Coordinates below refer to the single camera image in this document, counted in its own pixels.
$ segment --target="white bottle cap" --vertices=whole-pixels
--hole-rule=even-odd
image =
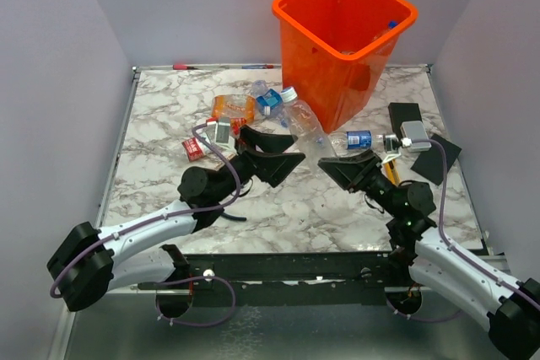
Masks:
[[[298,99],[298,95],[296,94],[296,90],[292,86],[289,86],[281,91],[281,99],[284,103],[288,103],[290,101],[293,101],[294,99]]]

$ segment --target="yellow marker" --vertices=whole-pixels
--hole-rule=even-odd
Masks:
[[[386,177],[389,181],[392,182],[393,185],[399,185],[401,181],[399,179],[399,175],[397,174],[395,162],[395,160],[391,160],[390,162],[385,164]]]

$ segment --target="orange bin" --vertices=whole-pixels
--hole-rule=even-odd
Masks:
[[[405,0],[274,0],[272,9],[283,86],[296,88],[325,132],[365,107],[397,38],[418,16]]]

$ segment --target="marble tabletop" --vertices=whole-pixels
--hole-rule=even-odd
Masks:
[[[181,142],[191,128],[209,116],[218,94],[245,93],[265,79],[281,89],[279,69],[145,70],[133,101],[116,177],[108,197],[103,226],[123,223],[155,211],[179,198],[176,187],[191,165],[217,168],[215,157],[189,163]],[[384,71],[367,106],[340,130],[369,129],[390,133],[388,104],[415,102],[426,131],[447,137],[425,67]],[[258,130],[287,133],[278,123],[263,121]],[[397,162],[401,180],[423,180],[410,167],[417,155],[405,152]],[[440,187],[430,184],[435,204]],[[481,249],[480,233],[467,198],[462,172],[449,172],[445,206],[447,233],[468,249]],[[184,253],[286,253],[389,250],[385,224],[389,214],[369,208],[361,193],[348,194],[328,177],[315,178],[305,163],[278,187],[254,178],[250,193],[227,212],[248,217],[246,223],[219,218],[195,234],[176,238]],[[438,210],[431,217],[436,221]]]

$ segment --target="bin rim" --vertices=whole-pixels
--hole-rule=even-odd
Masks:
[[[280,20],[283,20],[283,21],[289,23],[295,29],[297,29],[299,32],[301,32],[303,35],[305,35],[310,40],[315,42],[320,48],[322,48],[323,50],[328,52],[330,55],[334,56],[335,58],[337,58],[338,60],[343,61],[343,62],[355,62],[355,61],[358,61],[359,59],[362,59],[362,58],[368,56],[369,54],[374,52],[376,49],[378,49],[379,47],[384,45],[391,38],[399,36],[403,31],[405,31],[411,25],[413,25],[413,23],[416,21],[418,15],[419,15],[418,10],[414,7],[414,5],[412,3],[408,2],[407,0],[395,0],[395,1],[399,2],[399,3],[401,3],[406,8],[408,8],[410,10],[410,15],[406,19],[404,19],[401,23],[399,23],[396,27],[389,30],[387,33],[382,35],[377,40],[373,41],[368,46],[365,46],[364,48],[362,48],[361,50],[355,52],[354,54],[345,55],[345,54],[342,54],[341,52],[335,50],[332,46],[328,45],[324,40],[319,38],[317,35],[314,35],[313,33],[311,33],[302,24],[300,24],[298,21],[296,21],[291,16],[289,16],[287,13],[285,13],[280,7],[280,3],[282,1],[283,0],[274,0],[272,2],[272,12],[273,12],[274,16],[276,16]]]

